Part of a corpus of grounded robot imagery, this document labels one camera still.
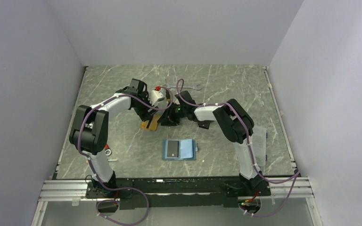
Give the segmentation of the single black credit card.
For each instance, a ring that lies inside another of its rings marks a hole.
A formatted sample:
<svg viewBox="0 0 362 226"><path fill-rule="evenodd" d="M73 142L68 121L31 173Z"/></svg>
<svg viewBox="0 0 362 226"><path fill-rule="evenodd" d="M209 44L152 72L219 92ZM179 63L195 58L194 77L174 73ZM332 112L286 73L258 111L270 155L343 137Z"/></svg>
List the single black credit card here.
<svg viewBox="0 0 362 226"><path fill-rule="evenodd" d="M166 146L166 157L167 158L178 158L179 157L179 141L168 140Z"/></svg>

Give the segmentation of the blue leather card holder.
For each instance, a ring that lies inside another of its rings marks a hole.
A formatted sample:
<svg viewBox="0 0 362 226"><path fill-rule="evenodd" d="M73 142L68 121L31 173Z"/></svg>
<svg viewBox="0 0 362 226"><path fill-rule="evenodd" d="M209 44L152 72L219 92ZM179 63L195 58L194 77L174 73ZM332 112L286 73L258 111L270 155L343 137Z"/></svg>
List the blue leather card holder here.
<svg viewBox="0 0 362 226"><path fill-rule="evenodd" d="M166 157L166 146L169 139L163 140L162 142L162 160L164 161L191 161L196 160L196 154L198 147L194 139L183 139L179 141L179 157L178 158L167 158Z"/></svg>

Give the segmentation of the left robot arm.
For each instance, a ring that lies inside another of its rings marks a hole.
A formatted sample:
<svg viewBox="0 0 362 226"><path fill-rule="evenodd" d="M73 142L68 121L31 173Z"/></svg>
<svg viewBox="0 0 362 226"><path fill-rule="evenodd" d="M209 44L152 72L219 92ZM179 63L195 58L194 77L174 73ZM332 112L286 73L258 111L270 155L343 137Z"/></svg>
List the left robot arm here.
<svg viewBox="0 0 362 226"><path fill-rule="evenodd" d="M148 90L145 82L132 79L129 86L110 98L95 105L77 107L69 142L86 158L92 170L92 184L98 186L102 196L112 197L117 190L115 172L104 152L110 118L133 109L142 121L153 119L158 103L166 99L160 89Z"/></svg>

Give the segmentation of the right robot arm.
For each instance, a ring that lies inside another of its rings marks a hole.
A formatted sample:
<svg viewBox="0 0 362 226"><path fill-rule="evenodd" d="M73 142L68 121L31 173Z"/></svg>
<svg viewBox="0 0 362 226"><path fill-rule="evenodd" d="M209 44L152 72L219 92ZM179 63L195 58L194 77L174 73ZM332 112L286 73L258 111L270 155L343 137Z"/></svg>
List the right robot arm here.
<svg viewBox="0 0 362 226"><path fill-rule="evenodd" d="M216 122L224 136L233 144L239 162L241 190L253 195L263 181L252 148L253 119L235 99L217 104L196 104L188 91L175 95L177 104L169 104L158 123L162 126L177 126L181 118L203 124Z"/></svg>

